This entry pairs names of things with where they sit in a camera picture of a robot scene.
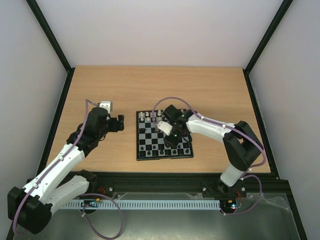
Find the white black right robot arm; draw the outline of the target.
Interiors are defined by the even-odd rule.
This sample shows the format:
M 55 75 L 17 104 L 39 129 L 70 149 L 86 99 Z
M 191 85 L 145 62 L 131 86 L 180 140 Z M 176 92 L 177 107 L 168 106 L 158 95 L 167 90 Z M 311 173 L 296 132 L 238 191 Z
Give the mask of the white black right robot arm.
M 168 106 L 163 115 L 166 121 L 159 121 L 156 127 L 164 133 L 164 144 L 167 147 L 176 148 L 179 141 L 188 134 L 206 136 L 224 145 L 229 165 L 220 175 L 218 183 L 218 191 L 224 196 L 235 191 L 235 183 L 244 177 L 264 152 L 263 145 L 245 121 L 217 121 L 191 109 L 181 112 L 173 105 Z

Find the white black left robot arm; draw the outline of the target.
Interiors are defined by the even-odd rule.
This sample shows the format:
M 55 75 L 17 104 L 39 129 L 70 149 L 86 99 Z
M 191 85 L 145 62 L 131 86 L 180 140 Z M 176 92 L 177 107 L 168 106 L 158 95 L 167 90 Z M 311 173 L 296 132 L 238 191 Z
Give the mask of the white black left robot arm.
M 94 150 L 108 133 L 124 130 L 123 115 L 111 117 L 109 110 L 94 107 L 86 111 L 83 123 L 66 140 L 55 159 L 24 187 L 13 187 L 7 195 L 8 218 L 18 226 L 38 234 L 52 216 L 72 199 L 96 193 L 98 177 L 81 170 L 62 183 L 71 170 Z

